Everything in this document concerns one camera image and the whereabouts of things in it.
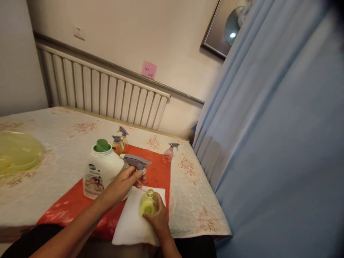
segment table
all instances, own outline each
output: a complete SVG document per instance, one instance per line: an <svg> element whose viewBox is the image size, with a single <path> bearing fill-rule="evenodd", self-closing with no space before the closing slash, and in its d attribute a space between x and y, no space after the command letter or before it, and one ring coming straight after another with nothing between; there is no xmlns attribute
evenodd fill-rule
<svg viewBox="0 0 344 258"><path fill-rule="evenodd" d="M119 126L129 144L164 153L180 143L171 163L169 226L174 238L231 235L226 217L188 141L83 110L53 107L0 118L0 130L28 133L44 147L39 168L0 186L0 227L33 226L82 178L90 148L100 138L112 142Z"/></svg>

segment wrist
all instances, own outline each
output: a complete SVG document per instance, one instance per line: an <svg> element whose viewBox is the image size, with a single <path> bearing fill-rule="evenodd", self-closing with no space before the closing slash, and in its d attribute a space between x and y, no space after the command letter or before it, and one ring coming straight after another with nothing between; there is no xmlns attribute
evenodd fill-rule
<svg viewBox="0 0 344 258"><path fill-rule="evenodd" d="M94 200L93 203L97 206L99 211L101 211L105 215L119 202L117 201L117 199L110 198L107 194L101 194Z"/></svg>
<svg viewBox="0 0 344 258"><path fill-rule="evenodd" d="M172 235L168 233L168 234L164 234L163 236L160 236L159 241L160 241L160 245L163 246L170 243L171 241L174 242L174 239Z"/></svg>

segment wall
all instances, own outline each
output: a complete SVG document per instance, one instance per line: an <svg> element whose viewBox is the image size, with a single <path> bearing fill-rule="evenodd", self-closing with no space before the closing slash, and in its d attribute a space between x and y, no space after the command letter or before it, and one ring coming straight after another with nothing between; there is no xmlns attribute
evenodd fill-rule
<svg viewBox="0 0 344 258"><path fill-rule="evenodd" d="M25 0L0 2L0 116L48 107Z"/></svg>
<svg viewBox="0 0 344 258"><path fill-rule="evenodd" d="M217 0L28 0L34 31L205 100L222 60L200 49ZM73 24L86 40L73 35ZM187 137L201 105L172 96L159 130Z"/></svg>

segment gray spray head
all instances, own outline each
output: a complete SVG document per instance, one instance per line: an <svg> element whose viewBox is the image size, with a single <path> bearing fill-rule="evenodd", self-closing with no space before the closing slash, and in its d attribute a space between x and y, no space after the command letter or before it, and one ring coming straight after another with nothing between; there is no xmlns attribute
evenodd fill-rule
<svg viewBox="0 0 344 258"><path fill-rule="evenodd" d="M131 154L121 154L119 157L123 159L124 162L127 163L129 166L135 166L136 170L142 170L143 174L146 173L146 165L151 164L150 161Z"/></svg>
<svg viewBox="0 0 344 258"><path fill-rule="evenodd" d="M175 147L178 150L179 143L169 143L171 145L170 149L173 149Z"/></svg>
<svg viewBox="0 0 344 258"><path fill-rule="evenodd" d="M123 145L123 139L121 136L112 136L112 138L114 139L114 143L119 143L121 145L121 148L124 149L124 145Z"/></svg>
<svg viewBox="0 0 344 258"><path fill-rule="evenodd" d="M119 127L119 130L117 132L121 132L122 137L126 137L127 135L129 135L128 132L122 126Z"/></svg>
<svg viewBox="0 0 344 258"><path fill-rule="evenodd" d="M114 139L114 142L116 143L121 141L121 136L116 135L116 136L112 136L112 138Z"/></svg>

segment picture frame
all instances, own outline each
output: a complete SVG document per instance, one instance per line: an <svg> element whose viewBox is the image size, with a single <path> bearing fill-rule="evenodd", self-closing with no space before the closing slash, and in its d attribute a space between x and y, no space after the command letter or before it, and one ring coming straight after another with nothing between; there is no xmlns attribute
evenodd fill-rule
<svg viewBox="0 0 344 258"><path fill-rule="evenodd" d="M226 59L250 6L251 0L218 0L201 47Z"/></svg>

